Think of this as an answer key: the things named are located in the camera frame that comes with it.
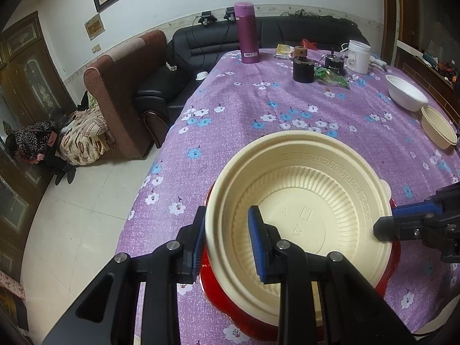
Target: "purple tablecloth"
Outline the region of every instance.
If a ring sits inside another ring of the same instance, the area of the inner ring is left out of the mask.
[[[350,89],[305,85],[293,81],[292,63],[275,59],[273,52],[262,50],[255,65],[242,64],[238,51],[227,53],[187,101],[139,191],[118,252],[142,255],[174,239],[180,227],[192,223],[229,159],[251,141],[282,130],[325,133],[351,146],[390,184],[399,205],[424,200],[457,181],[456,152],[439,152],[417,117],[392,102],[385,73],[349,72]],[[323,54],[310,51],[309,57]],[[388,72],[408,79],[395,68]],[[431,98],[430,104],[439,109]],[[417,330],[460,293],[459,272],[456,264],[440,262],[438,251],[404,242],[385,300],[411,331]],[[178,293],[184,344],[259,342],[214,308],[199,282],[179,286]]]

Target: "black leather sofa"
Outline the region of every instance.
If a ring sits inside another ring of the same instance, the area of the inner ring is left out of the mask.
[[[300,45],[302,39],[316,42],[318,49],[340,50],[342,43],[358,40],[368,43],[357,24],[332,16],[257,17],[259,48],[276,48],[278,44]],[[180,116],[188,98],[198,88],[196,74],[211,72],[226,52],[239,49],[235,22],[226,20],[181,28],[166,48],[166,58],[176,71],[166,65],[144,80],[134,95],[135,109],[143,116],[147,128],[160,144],[165,130]]]

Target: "person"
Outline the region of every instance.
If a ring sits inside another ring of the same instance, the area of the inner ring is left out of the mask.
[[[13,156],[19,154],[23,161],[38,164],[41,168],[56,174],[56,185],[65,174],[67,182],[71,184],[75,178],[76,167],[56,155],[58,135],[56,122],[38,122],[10,134],[5,145]]]

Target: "brown armchair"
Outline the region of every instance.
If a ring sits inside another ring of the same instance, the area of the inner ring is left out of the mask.
[[[142,158],[152,135],[133,107],[139,83],[166,61],[166,37],[152,31],[109,49],[86,69],[83,80],[96,98],[120,152]]]

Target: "red plate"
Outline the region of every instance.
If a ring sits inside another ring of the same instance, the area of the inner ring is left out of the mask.
[[[206,205],[208,204],[211,189],[206,196]],[[392,208],[396,207],[396,203],[393,199],[390,200]],[[376,291],[381,297],[385,295],[388,281],[392,278],[399,264],[401,257],[401,244],[399,241],[393,242],[392,251],[390,253],[390,259],[383,273],[382,278],[375,287]],[[278,327],[260,321],[243,310],[241,310],[233,301],[227,296],[224,290],[220,287],[219,282],[214,275],[211,264],[209,263],[208,253],[206,249],[203,254],[203,264],[200,272],[200,281],[204,290],[204,293],[208,297],[209,301],[218,308],[221,312],[228,315],[237,326],[246,335],[260,340],[260,341],[277,341]],[[318,339],[323,338],[323,327],[317,328]]]

